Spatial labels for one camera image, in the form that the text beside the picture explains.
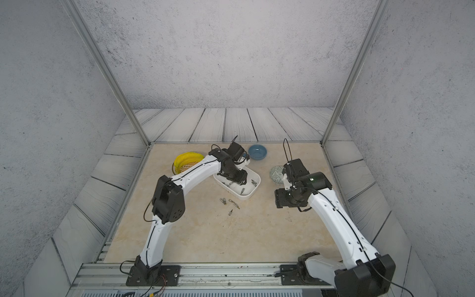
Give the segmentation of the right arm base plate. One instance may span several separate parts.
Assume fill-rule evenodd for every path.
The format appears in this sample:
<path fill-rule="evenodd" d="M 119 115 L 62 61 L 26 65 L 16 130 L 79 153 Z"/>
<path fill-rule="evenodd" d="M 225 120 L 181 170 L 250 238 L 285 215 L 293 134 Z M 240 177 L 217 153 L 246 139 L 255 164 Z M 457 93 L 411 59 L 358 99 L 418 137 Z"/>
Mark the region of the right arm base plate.
<path fill-rule="evenodd" d="M 280 270 L 274 274 L 274 277 L 279 278 L 282 285 L 295 286 L 295 285 L 320 285 L 330 286 L 327 282 L 319 278 L 311 277 L 305 268 L 302 268 L 297 264 L 283 264 L 280 266 Z"/>

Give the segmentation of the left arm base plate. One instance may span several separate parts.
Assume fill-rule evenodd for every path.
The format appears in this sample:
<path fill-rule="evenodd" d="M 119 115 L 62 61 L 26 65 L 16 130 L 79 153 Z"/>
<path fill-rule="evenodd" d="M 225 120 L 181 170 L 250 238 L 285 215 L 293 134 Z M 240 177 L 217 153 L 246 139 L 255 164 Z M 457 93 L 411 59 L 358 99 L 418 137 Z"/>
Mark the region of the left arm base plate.
<path fill-rule="evenodd" d="M 132 266 L 126 287 L 177 287 L 181 266 L 165 265 L 157 269 Z"/>

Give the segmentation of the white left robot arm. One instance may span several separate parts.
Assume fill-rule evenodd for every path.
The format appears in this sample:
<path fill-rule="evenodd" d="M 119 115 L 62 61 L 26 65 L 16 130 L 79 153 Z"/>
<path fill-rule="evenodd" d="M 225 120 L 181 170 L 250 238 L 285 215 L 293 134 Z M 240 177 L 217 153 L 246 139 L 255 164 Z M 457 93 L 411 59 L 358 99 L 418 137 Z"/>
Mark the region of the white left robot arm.
<path fill-rule="evenodd" d="M 230 179 L 237 174 L 236 181 L 246 181 L 244 167 L 250 163 L 246 157 L 234 162 L 232 158 L 206 156 L 183 173 L 172 177 L 162 176 L 152 198 L 151 228 L 142 252 L 141 263 L 154 269 L 163 261 L 163 251 L 174 222 L 185 213 L 185 197 L 198 184 L 214 174 L 224 173 Z"/>

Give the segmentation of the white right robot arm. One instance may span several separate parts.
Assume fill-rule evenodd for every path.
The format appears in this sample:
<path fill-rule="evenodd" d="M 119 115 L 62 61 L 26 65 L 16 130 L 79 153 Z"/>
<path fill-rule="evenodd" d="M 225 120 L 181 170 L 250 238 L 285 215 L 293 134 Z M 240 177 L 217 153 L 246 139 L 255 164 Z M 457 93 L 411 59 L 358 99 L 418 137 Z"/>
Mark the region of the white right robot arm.
<path fill-rule="evenodd" d="M 396 265 L 390 255 L 381 255 L 358 230 L 340 205 L 331 186 L 275 190 L 276 207 L 296 207 L 316 212 L 331 234 L 342 260 L 328 259 L 318 252 L 298 258 L 295 266 L 281 266 L 277 274 L 288 285 L 333 286 L 341 297 L 380 297 L 388 293 Z"/>

